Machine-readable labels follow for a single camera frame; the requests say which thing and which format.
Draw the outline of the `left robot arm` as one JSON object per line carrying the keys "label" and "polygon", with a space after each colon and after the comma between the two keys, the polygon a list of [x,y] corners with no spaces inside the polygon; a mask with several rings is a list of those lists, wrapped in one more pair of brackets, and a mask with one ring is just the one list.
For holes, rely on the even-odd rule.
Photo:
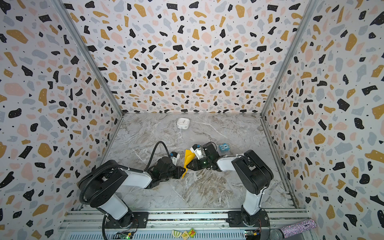
{"label": "left robot arm", "polygon": [[185,168],[176,166],[169,157],[162,157],[146,171],[109,160],[79,181],[79,200],[120,221],[132,215],[128,205],[116,195],[121,186],[152,189],[170,179],[181,179],[185,172]]}

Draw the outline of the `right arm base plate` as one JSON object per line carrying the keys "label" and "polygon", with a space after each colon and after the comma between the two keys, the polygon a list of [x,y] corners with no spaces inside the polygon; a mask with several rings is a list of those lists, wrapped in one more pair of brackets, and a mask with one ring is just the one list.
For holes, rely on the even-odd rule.
{"label": "right arm base plate", "polygon": [[270,220],[265,210],[260,210],[258,213],[252,216],[245,211],[229,211],[226,222],[231,228],[263,228],[270,226]]}

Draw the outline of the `yellow square paper sheet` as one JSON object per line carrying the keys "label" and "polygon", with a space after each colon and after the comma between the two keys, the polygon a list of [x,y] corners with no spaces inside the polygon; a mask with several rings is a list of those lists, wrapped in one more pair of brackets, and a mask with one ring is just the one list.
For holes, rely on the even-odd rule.
{"label": "yellow square paper sheet", "polygon": [[188,168],[187,168],[187,165],[196,157],[195,153],[191,150],[186,150],[185,151],[185,160],[184,160],[184,169],[186,170],[183,175],[182,175],[182,179],[185,177],[187,171],[188,171]]}

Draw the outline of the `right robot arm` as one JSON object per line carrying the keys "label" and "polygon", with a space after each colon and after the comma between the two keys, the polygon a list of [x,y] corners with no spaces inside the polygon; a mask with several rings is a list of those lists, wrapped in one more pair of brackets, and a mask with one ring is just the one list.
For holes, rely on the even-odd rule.
{"label": "right robot arm", "polygon": [[246,189],[245,201],[240,211],[229,211],[226,220],[230,227],[253,227],[260,224],[261,202],[265,189],[274,178],[271,169],[253,151],[239,155],[219,155],[213,143],[193,145],[191,152],[194,159],[185,163],[185,168],[192,171],[203,169],[218,172],[235,171]]}

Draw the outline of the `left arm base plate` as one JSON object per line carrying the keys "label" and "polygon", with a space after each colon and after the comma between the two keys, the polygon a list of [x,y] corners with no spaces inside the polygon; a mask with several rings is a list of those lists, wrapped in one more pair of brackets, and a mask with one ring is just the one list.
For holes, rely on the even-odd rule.
{"label": "left arm base plate", "polygon": [[129,212],[120,220],[107,217],[106,229],[145,229],[149,219],[149,212]]}

